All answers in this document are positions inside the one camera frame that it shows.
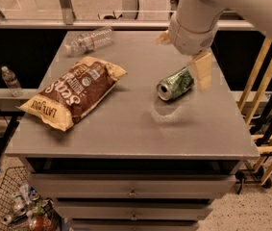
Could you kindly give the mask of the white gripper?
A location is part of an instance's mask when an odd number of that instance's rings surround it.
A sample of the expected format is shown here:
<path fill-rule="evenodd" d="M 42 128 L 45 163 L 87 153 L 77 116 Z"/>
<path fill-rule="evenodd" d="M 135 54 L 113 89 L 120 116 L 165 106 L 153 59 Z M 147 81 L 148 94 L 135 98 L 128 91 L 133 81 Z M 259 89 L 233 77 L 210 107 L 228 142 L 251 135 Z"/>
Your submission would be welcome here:
<path fill-rule="evenodd" d="M 206 90 L 211 85 L 211 52 L 204 51 L 212 45 L 217 29 L 218 26 L 215 25 L 204 33 L 190 32 L 178 22 L 177 16 L 173 14 L 168 31 L 162 32 L 155 38 L 156 44 L 168 45 L 172 43 L 181 54 L 196 55 L 192 57 L 192 63 L 196 71 L 198 90 Z"/>

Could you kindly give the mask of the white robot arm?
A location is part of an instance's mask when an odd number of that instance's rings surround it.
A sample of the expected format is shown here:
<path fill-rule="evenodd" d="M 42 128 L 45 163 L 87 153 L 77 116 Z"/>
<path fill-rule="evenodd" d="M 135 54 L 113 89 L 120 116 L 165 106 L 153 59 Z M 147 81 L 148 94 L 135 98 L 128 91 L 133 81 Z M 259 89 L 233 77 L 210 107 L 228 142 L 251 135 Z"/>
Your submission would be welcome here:
<path fill-rule="evenodd" d="M 217 21 L 227 9 L 251 23 L 256 31 L 219 33 Z M 172 44 L 184 55 L 197 55 L 210 48 L 230 88 L 240 90 L 263 37 L 272 40 L 272 0 L 179 0 L 168 29 L 156 42 Z"/>

